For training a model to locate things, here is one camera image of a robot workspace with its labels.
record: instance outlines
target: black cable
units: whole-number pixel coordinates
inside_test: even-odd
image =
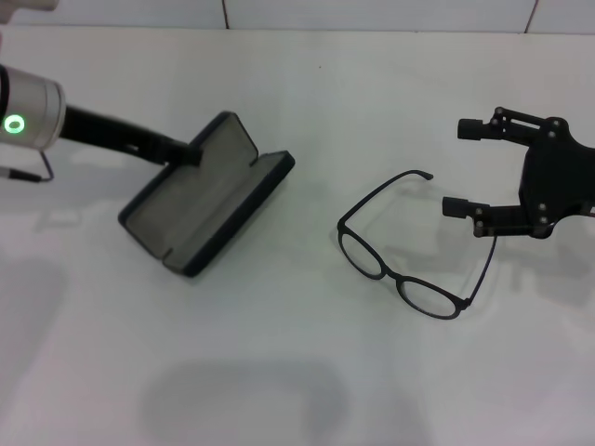
[[[41,155],[41,159],[46,166],[47,177],[42,177],[41,175],[32,174],[30,172],[25,172],[24,170],[13,169],[11,167],[3,167],[0,166],[0,177],[4,177],[7,179],[18,179],[20,181],[28,181],[30,183],[48,183],[54,179],[54,169],[52,169],[49,160],[46,157],[46,154],[42,151],[39,152]]]
[[[46,165],[46,170],[47,170],[47,178],[41,178],[40,182],[41,183],[49,183],[50,181],[52,181],[54,179],[54,169],[52,169],[52,166],[49,163],[49,160],[47,159],[46,154],[42,151],[40,151],[39,154],[41,155],[41,159],[44,162],[44,164]]]

